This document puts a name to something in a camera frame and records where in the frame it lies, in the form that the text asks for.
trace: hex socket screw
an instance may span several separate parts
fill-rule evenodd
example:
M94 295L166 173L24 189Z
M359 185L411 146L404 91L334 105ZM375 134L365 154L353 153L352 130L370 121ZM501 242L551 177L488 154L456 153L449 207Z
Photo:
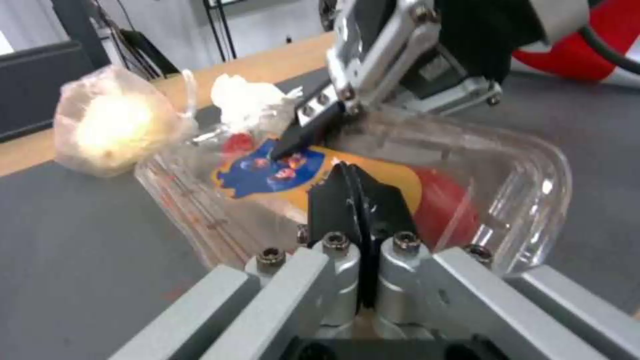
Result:
M484 265L487 268L491 267L493 263L493 254L489 249L478 244L468 244L463 247L463 250L467 252L478 263Z
M332 231L322 238L323 252L330 258L345 256L351 242L344 233Z
M274 273L287 261L287 254L277 247L268 247L258 254L255 259L259 271Z
M418 254L421 243L411 231L399 231L394 234L394 251L398 254L414 256Z

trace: black cable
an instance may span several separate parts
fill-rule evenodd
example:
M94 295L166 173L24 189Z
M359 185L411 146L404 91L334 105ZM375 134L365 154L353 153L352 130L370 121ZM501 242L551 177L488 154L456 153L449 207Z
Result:
M113 41L113 45L116 47L116 51L118 52L118 56L120 57L120 60L122 61L122 64L124 65L124 67L127 68L127 70L131 70L129 68L129 64L127 63L127 58L125 58L124 54L122 53L120 44L118 43L118 40L116 39L116 36L113 34L113 32L114 32L113 28L109 26L109 36L111 37L111 41Z
M104 9L102 8L102 5L100 5L100 1L96 0L95 4L98 6L98 10L99 10L98 11L98 15L100 15L100 19L109 28L109 37L111 37L111 41L113 41L113 45L116 48L116 52L118 53L118 57L120 58L120 61L122 61L122 65L124 65L124 67L127 70L131 71L131 69L129 68L129 64L127 63L127 58L124 56L124 53L122 52L122 49L120 48L120 44L118 43L118 40L116 39L116 36L114 34L115 30L111 27L111 24L107 20L107 15L104 12Z
M626 71L640 75L640 63L627 58L623 54L620 54L607 43L605 43L604 40L600 38L600 36L593 30L591 26L587 25L580 29L579 32L587 45L603 59L621 69L625 69Z
M128 59L128 58L124 58L124 63L125 63L125 64L129 64L129 65L133 66L137 71L139 71L139 72L140 72L140 74L142 74L142 75L146 76L148 79L153 79L153 77L149 76L149 75L145 72L145 69L141 68L141 67L140 67L140 65L136 64L135 62L131 61L130 59Z
M120 0L116 0L118 1L118 4L120 5L120 8L122 9L122 12L124 12L124 17L127 18L127 22L129 23L129 26L131 27L131 29L133 31L137 31L136 28L133 27L133 22L131 22L131 18L129 17L129 13L127 12L127 9L124 7L124 5L122 4L122 2Z
M119 29L118 29L118 36L119 36L118 38L122 42L122 45L127 49L129 54L131 54L131 56L133 56L133 58L140 64L140 66L142 66L142 68L145 69L147 76L150 79L158 78L160 74L156 72L153 65L151 65L147 61L147 59L138 52L135 46L129 43L129 41L123 36L122 32Z

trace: gray work surface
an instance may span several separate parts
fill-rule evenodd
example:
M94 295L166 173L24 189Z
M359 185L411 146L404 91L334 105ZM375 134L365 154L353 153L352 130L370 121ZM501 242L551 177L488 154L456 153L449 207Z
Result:
M285 82L314 88L324 71ZM573 170L547 263L626 312L640 305L640 92L511 76L496 108L458 116L559 146ZM198 114L206 126L218 117ZM0 358L101 359L205 274L132 174L48 162L0 178Z

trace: white crumpled paper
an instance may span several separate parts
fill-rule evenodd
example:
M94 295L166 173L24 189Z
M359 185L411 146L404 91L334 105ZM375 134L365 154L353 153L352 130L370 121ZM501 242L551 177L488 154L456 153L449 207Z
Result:
M274 84L249 83L243 77L223 74L211 88L211 101L220 108L220 121L232 132L259 129L280 134L293 119L302 87L283 93Z

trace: red object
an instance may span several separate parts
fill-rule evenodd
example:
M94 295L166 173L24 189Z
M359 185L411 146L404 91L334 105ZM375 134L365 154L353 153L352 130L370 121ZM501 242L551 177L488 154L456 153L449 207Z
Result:
M626 54L640 36L640 1L606 0L591 12L591 27L609 46ZM516 51L513 57L538 70L564 78L599 82L616 68L575 33L548 53Z
M233 155L239 152L251 151L254 147L255 144L251 134L237 133L231 135L224 145L222 145L222 152L224 155Z
M479 222L467 190L437 170L415 168L413 171L422 184L422 200L413 219L427 247L436 246L452 220L455 223L447 247L470 243Z

